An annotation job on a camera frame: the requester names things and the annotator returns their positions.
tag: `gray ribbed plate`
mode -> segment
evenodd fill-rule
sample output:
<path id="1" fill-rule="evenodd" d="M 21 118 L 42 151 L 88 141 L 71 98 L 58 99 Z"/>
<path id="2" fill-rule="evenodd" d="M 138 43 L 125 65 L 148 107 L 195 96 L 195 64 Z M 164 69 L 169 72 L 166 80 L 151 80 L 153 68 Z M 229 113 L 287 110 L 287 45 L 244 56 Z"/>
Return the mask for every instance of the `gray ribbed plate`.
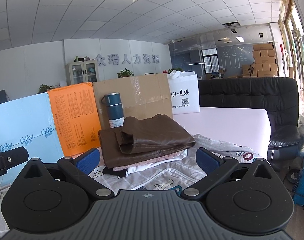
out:
<path id="1" fill-rule="evenodd" d="M 2 240 L 290 240 L 283 231 L 268 236 L 242 236 L 212 221 L 197 201 L 183 200 L 174 190 L 121 190 L 111 200 L 94 203 L 86 217 L 70 228 L 44 234 L 9 231 Z"/>

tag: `white shopping bag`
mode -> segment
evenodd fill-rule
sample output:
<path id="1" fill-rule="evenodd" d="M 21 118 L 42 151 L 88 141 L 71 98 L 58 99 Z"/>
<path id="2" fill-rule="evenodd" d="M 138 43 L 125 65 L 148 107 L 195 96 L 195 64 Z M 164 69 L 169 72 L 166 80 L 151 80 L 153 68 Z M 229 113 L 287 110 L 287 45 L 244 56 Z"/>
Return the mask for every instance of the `white shopping bag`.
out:
<path id="1" fill-rule="evenodd" d="M 200 111 L 199 86 L 194 72 L 173 70 L 168 74 L 173 114 Z"/>

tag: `pink folded cloth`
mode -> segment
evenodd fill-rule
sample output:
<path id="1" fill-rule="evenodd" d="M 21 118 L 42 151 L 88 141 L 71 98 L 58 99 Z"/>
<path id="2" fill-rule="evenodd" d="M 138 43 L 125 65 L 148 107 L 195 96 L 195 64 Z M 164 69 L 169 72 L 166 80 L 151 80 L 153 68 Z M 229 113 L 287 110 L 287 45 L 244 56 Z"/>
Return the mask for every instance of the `pink folded cloth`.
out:
<path id="1" fill-rule="evenodd" d="M 129 168 L 129 167 L 135 167 L 135 166 L 140 166 L 140 165 L 147 165 L 149 163 L 156 163 L 156 162 L 161 162 L 161 161 L 173 159 L 176 156 L 179 156 L 181 153 L 182 153 L 182 151 L 177 152 L 177 153 L 172 153 L 172 154 L 169 154 L 169 155 L 165 155 L 165 156 L 162 156 L 162 157 L 150 159 L 150 160 L 147 160 L 147 161 L 143 161 L 143 162 L 127 165 L 127 166 L 115 167 L 115 168 L 113 168 L 113 171 L 122 171 L 122 170 L 125 170 L 125 169 Z"/>

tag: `ceiling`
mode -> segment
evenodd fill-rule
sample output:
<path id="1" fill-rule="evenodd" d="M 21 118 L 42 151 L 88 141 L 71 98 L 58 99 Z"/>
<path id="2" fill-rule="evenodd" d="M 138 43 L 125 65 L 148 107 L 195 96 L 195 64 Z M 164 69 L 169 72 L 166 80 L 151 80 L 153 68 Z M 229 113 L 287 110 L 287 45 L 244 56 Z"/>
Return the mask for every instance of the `ceiling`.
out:
<path id="1" fill-rule="evenodd" d="M 0 0 L 0 50 L 74 38 L 167 43 L 277 22 L 280 0 Z"/>
<path id="2" fill-rule="evenodd" d="M 269 42 L 272 40 L 270 27 L 268 25 L 255 25 L 234 28 L 237 33 L 232 33 L 231 29 L 218 30 L 206 33 L 197 37 L 187 38 L 179 42 L 170 43 L 171 56 L 189 52 L 194 49 L 213 49 L 223 46 L 244 45 L 253 43 Z M 244 42 L 239 42 L 236 37 L 241 36 Z"/>

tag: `bottle label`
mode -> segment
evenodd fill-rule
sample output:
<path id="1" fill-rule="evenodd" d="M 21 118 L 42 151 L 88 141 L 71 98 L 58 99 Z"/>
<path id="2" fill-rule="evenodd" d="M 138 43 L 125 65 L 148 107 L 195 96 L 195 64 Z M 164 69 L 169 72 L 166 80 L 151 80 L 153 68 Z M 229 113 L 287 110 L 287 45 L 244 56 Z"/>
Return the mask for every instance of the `bottle label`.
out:
<path id="1" fill-rule="evenodd" d="M 114 128 L 114 127 L 119 127 L 123 125 L 124 122 L 124 117 L 120 118 L 120 119 L 115 119 L 115 120 L 109 120 L 110 122 L 110 127 Z"/>

